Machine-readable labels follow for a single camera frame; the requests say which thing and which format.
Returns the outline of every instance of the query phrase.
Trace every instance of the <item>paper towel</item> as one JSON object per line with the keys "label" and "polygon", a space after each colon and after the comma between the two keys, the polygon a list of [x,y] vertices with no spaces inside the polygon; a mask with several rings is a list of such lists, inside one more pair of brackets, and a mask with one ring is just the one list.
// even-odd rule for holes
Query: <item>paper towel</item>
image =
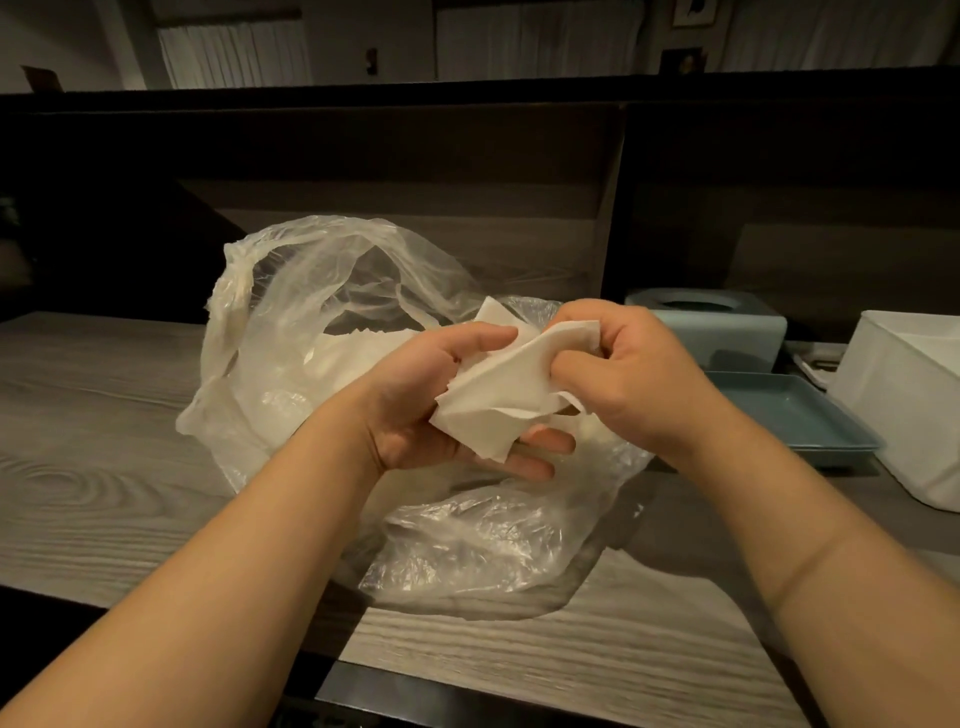
{"label": "paper towel", "polygon": [[437,397],[430,424],[480,457],[502,463],[531,425],[571,404],[586,411],[576,397],[550,383],[550,363],[565,349],[597,352],[600,322],[566,321],[540,332],[492,298],[483,302],[474,321],[516,327],[516,340],[465,361]]}

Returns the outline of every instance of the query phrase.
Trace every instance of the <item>plastic bag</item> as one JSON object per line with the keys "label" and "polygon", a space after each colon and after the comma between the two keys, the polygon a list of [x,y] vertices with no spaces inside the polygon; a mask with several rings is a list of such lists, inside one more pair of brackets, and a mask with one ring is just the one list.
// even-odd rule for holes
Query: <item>plastic bag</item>
{"label": "plastic bag", "polygon": [[[311,216],[225,246],[207,304],[201,386],[177,419],[239,491],[324,400],[416,331],[470,320],[466,270],[385,220]],[[501,301],[542,328],[558,304]],[[380,602],[513,592],[564,571],[651,455],[595,417],[554,416],[577,450],[528,483],[450,463],[387,473],[334,577]]]}

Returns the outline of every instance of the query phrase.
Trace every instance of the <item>gray wood grain surface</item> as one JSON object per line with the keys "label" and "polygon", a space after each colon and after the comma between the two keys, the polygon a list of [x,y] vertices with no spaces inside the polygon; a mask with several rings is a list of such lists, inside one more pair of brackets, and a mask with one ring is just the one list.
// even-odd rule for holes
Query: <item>gray wood grain surface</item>
{"label": "gray wood grain surface", "polygon": [[[174,430],[202,334],[50,313],[0,324],[0,583],[109,606],[227,502],[207,452]],[[889,475],[843,487],[910,545],[960,554],[954,515]],[[598,534],[557,584],[520,595],[419,613],[326,598],[304,646],[647,728],[806,725],[757,638],[776,630],[689,483],[643,473]]]}

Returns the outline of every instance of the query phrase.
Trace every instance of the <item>blue tray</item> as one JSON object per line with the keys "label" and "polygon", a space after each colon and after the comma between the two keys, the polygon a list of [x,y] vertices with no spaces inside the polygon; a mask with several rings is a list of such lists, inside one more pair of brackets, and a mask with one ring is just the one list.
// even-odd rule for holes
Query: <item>blue tray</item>
{"label": "blue tray", "polygon": [[882,446],[866,426],[799,376],[707,376],[736,406],[818,468],[855,465]]}

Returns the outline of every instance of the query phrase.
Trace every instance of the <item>person's left hand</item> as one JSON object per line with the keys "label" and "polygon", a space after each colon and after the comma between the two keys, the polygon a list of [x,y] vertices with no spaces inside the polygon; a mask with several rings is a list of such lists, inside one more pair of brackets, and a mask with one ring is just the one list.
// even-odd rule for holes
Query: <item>person's left hand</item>
{"label": "person's left hand", "polygon": [[[436,328],[418,334],[353,382],[348,389],[360,398],[380,467],[421,468],[457,459],[528,480],[553,477],[553,465],[526,452],[512,451],[503,464],[482,460],[427,422],[434,399],[446,391],[464,359],[503,349],[515,338],[514,327],[479,322]],[[560,453],[576,445],[572,435],[545,425],[534,425],[519,442]]]}

